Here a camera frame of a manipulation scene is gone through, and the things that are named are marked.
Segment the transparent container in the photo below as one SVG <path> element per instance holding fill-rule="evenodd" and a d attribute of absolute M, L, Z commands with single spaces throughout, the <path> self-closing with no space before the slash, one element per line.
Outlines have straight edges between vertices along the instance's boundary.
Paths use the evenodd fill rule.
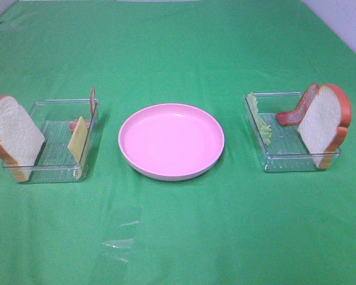
<path fill-rule="evenodd" d="M 30 179 L 19 183 L 77 182 L 86 178 L 88 154 L 95 142 L 99 102 L 95 99 L 91 113 L 90 99 L 45 100 L 36 102 L 29 112 L 32 120 L 46 138 L 34 166 L 9 166 L 4 170 L 31 170 Z M 76 161 L 67 145 L 72 137 L 70 122 L 82 116 L 90 119 L 86 141 L 80 161 Z"/>
<path fill-rule="evenodd" d="M 341 155 L 340 148 L 334 153 L 310 154 L 297 131 L 298 125 L 281 126 L 277 121 L 277 113 L 295 109 L 302 93 L 252 93 L 252 95 L 257 99 L 259 116 L 272 129 L 270 144 L 266 145 L 257 128 L 247 96 L 245 96 L 248 126 L 258 158 L 266 172 L 322 170 L 318 169 L 314 163 L 316 157 L 332 157 L 332 162 L 334 162 L 335 158 Z"/>

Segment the bacon strip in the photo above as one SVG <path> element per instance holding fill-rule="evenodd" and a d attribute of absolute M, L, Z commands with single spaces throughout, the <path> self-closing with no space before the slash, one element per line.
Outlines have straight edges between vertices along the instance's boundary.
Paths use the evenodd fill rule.
<path fill-rule="evenodd" d="M 282 126 L 298 125 L 302 121 L 309 105 L 313 101 L 318 91 L 319 85 L 316 83 L 312 83 L 309 87 L 307 87 L 301 100 L 299 101 L 294 110 L 276 114 L 277 121 Z"/>

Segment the plate rim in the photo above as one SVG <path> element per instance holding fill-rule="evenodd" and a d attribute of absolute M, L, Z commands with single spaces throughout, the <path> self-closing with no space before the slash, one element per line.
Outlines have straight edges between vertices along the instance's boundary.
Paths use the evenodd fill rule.
<path fill-rule="evenodd" d="M 145 169 L 144 167 L 137 165 L 127 156 L 126 151 L 124 150 L 124 146 L 121 144 L 121 138 L 123 137 L 124 129 L 127 126 L 128 122 L 130 120 L 132 120 L 134 117 L 136 117 L 137 115 L 139 115 L 140 113 L 146 112 L 149 109 L 154 109 L 154 108 L 159 108 L 159 107 L 164 107 L 164 106 L 182 106 L 184 108 L 194 109 L 196 112 L 203 113 L 206 117 L 208 117 L 210 120 L 212 120 L 215 123 L 215 125 L 217 126 L 217 129 L 218 129 L 217 132 L 218 132 L 218 134 L 221 135 L 220 147 L 218 149 L 218 153 L 215 155 L 215 158 L 207 166 L 205 166 L 201 169 L 198 169 L 195 172 L 191 171 L 191 172 L 187 172 L 183 175 L 164 175 L 163 173 L 151 172 L 151 171 Z M 162 181 L 183 181 L 183 180 L 187 180 L 187 179 L 191 179 L 191 178 L 200 176 L 204 172 L 208 171 L 219 160 L 220 156 L 223 153 L 223 149 L 225 146 L 225 135 L 224 135 L 224 130 L 223 130 L 221 124 L 218 122 L 218 120 L 216 120 L 215 117 L 212 116 L 210 113 L 208 113 L 207 111 L 204 111 L 203 109 L 201 109 L 199 107 L 196 107 L 196 106 L 193 106 L 190 104 L 185 104 L 185 103 L 160 103 L 160 104 L 154 104 L 154 105 L 142 108 L 142 109 L 136 111 L 135 113 L 133 113 L 132 115 L 130 115 L 125 120 L 125 122 L 121 125 L 121 127 L 119 129 L 118 145 L 119 145 L 121 153 L 125 157 L 126 161 L 130 164 L 130 166 L 132 168 L 134 168 L 136 171 L 140 172 L 141 174 L 148 176 L 150 178 L 162 180 Z"/>

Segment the ham slice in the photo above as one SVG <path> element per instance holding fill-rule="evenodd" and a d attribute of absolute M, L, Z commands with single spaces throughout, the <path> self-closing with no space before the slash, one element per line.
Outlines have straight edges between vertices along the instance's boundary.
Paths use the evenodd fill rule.
<path fill-rule="evenodd" d="M 318 91 L 319 85 L 316 83 L 312 83 L 306 89 L 301 100 L 299 101 L 294 110 L 276 114 L 277 121 L 282 126 L 298 125 L 302 121 L 309 105 L 313 101 Z"/>
<path fill-rule="evenodd" d="M 90 96 L 89 96 L 89 102 L 90 102 L 90 113 L 93 116 L 94 110 L 96 108 L 96 89 L 94 86 L 92 86 L 92 92 L 90 93 Z M 77 126 L 77 122 L 78 122 L 78 119 L 70 122 L 70 130 L 72 133 L 74 132 L 74 130 Z M 90 120 L 85 120 L 85 124 L 86 124 L 87 128 L 89 129 Z"/>

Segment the bread slice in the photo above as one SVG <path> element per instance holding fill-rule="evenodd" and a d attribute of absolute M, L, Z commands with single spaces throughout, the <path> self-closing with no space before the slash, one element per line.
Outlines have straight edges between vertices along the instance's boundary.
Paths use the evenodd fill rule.
<path fill-rule="evenodd" d="M 44 142 L 25 108 L 11 96 L 0 96 L 0 158 L 9 166 L 33 166 Z M 17 181 L 25 182 L 31 170 L 13 174 Z"/>
<path fill-rule="evenodd" d="M 343 143 L 352 121 L 352 107 L 344 91 L 333 84 L 320 86 L 311 101 L 298 132 L 311 154 L 333 153 Z M 316 166 L 326 169 L 332 156 L 314 157 Z"/>

